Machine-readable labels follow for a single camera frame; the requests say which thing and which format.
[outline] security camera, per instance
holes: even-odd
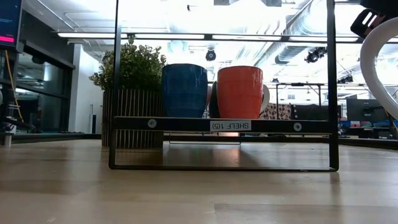
[[[206,60],[208,62],[216,60],[216,52],[213,49],[209,49],[206,54]]]

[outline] orange mug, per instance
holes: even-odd
[[[217,99],[221,118],[258,119],[262,95],[260,68],[235,66],[218,71]]]

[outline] blue mug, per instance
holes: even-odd
[[[206,109],[207,70],[187,63],[166,65],[162,89],[166,116],[201,118]]]

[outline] shelf label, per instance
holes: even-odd
[[[210,121],[210,131],[251,131],[251,120]]]

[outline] glass wall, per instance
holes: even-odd
[[[11,91],[12,86],[4,53],[0,52],[0,56],[0,83],[5,93]],[[15,55],[10,55],[9,63],[11,72],[17,69],[13,73],[19,109],[24,122],[35,126],[34,131],[17,127],[17,134],[67,131],[72,71],[58,68],[27,53],[18,55],[15,66],[15,58]],[[16,109],[10,110],[9,114],[21,120]]]
[[[29,85],[49,93],[67,95],[69,76],[60,69],[29,54],[20,54],[17,84]]]

